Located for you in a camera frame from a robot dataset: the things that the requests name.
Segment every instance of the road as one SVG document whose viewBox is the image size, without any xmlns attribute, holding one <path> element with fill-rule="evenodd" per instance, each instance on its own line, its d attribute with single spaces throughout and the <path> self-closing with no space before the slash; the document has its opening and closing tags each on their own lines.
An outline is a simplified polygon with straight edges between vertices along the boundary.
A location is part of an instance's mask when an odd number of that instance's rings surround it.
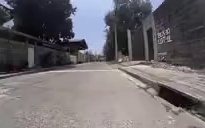
<svg viewBox="0 0 205 128">
<path fill-rule="evenodd" d="M 105 63 L 0 80 L 0 128 L 205 128 Z"/>
</svg>

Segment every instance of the sky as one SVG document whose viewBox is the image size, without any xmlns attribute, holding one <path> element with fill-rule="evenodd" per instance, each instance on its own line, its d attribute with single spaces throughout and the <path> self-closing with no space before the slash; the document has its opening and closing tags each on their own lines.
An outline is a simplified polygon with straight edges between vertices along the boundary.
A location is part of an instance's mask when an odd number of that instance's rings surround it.
<svg viewBox="0 0 205 128">
<path fill-rule="evenodd" d="M 113 0 L 71 0 L 77 7 L 73 18 L 75 39 L 85 39 L 89 49 L 101 53 L 105 43 L 104 16 L 113 8 Z M 155 10 L 163 0 L 150 0 Z"/>
</svg>

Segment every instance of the painted wall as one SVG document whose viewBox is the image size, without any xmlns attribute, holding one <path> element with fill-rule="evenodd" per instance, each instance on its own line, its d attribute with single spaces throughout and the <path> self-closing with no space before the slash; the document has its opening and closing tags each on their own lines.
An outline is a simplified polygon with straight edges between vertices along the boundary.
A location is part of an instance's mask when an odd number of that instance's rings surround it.
<svg viewBox="0 0 205 128">
<path fill-rule="evenodd" d="M 154 11 L 158 59 L 205 66 L 205 0 L 166 0 Z"/>
<path fill-rule="evenodd" d="M 0 38 L 0 72 L 16 71 L 28 66 L 28 45 Z"/>
</svg>

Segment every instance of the roof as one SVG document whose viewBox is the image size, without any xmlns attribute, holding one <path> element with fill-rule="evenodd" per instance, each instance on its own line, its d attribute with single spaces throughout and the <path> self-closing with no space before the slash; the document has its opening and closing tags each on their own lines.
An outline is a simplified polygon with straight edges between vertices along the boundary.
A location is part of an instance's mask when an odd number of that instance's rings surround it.
<svg viewBox="0 0 205 128">
<path fill-rule="evenodd" d="M 6 9 L 12 10 L 13 8 L 7 4 L 5 0 L 0 0 L 0 5 L 5 7 Z"/>
<path fill-rule="evenodd" d="M 68 42 L 63 42 L 63 46 L 70 48 L 77 48 L 78 50 L 88 49 L 87 43 L 85 39 L 77 40 L 72 39 L 68 40 Z"/>
</svg>

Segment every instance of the sidewalk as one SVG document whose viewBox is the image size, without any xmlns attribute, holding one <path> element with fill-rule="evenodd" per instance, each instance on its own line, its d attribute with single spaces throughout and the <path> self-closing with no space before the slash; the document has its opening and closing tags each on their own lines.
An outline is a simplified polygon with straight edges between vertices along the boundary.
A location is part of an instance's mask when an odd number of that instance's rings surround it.
<svg viewBox="0 0 205 128">
<path fill-rule="evenodd" d="M 197 100 L 197 111 L 205 115 L 205 75 L 154 68 L 148 65 L 122 65 L 119 69 L 148 85 L 164 87 L 184 97 Z"/>
</svg>

